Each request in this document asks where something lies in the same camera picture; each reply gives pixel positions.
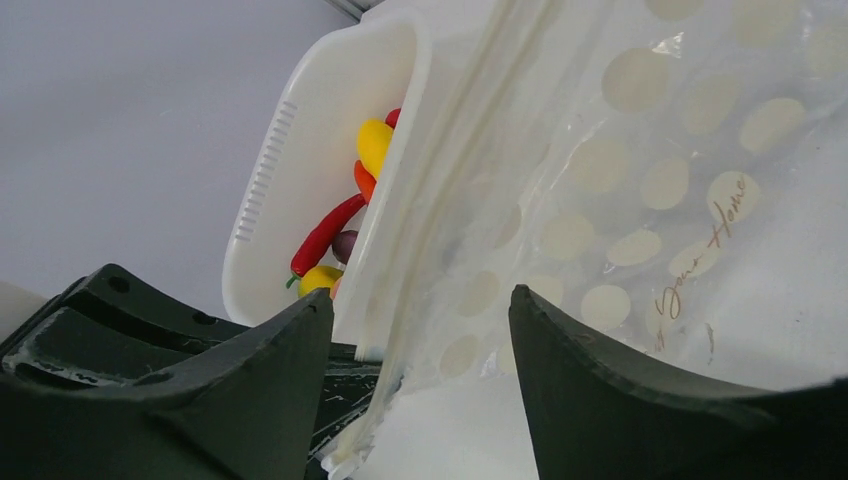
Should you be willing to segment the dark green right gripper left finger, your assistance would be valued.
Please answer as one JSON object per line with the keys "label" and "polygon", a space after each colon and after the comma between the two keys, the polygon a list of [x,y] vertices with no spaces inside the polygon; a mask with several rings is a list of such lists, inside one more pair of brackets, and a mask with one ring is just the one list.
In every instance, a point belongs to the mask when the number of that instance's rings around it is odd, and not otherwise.
{"label": "dark green right gripper left finger", "polygon": [[1,379],[5,479],[300,479],[323,388],[326,291],[125,386]]}

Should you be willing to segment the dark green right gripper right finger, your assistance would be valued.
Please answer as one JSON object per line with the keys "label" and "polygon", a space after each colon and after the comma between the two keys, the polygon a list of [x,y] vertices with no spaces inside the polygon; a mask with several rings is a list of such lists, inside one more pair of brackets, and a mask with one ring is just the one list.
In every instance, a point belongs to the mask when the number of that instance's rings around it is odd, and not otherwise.
{"label": "dark green right gripper right finger", "polygon": [[543,479],[843,479],[847,383],[774,392],[689,372],[525,285],[509,307]]}

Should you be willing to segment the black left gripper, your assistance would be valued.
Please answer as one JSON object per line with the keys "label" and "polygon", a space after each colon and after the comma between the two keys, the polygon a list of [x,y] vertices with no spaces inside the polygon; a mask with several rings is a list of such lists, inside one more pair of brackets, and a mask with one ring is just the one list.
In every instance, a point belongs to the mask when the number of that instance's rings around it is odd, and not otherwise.
{"label": "black left gripper", "polygon": [[[116,264],[52,298],[1,286],[1,379],[63,390],[125,386],[252,329],[183,304]],[[379,367],[330,341],[300,479],[321,479],[319,455],[365,410]]]}

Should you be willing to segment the clear polka dot zip bag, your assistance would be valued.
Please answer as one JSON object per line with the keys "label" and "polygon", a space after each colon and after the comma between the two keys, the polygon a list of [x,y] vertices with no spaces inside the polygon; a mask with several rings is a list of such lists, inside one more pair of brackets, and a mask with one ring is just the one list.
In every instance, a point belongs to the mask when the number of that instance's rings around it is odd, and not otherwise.
{"label": "clear polka dot zip bag", "polygon": [[847,373],[847,5],[503,1],[416,132],[336,308],[404,395],[515,371],[524,284],[641,360],[768,390]]}

